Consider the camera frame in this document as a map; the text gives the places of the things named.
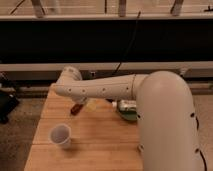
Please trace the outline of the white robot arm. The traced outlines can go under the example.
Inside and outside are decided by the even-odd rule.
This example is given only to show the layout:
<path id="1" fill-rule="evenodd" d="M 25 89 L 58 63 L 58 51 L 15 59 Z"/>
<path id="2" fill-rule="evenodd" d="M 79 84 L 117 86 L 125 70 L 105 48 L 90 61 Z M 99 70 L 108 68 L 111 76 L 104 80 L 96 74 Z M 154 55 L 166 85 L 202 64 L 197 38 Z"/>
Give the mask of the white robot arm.
<path id="1" fill-rule="evenodd" d="M 84 80 L 65 67 L 54 91 L 82 104 L 87 98 L 134 100 L 143 171 L 207 171 L 191 90 L 171 71 Z"/>

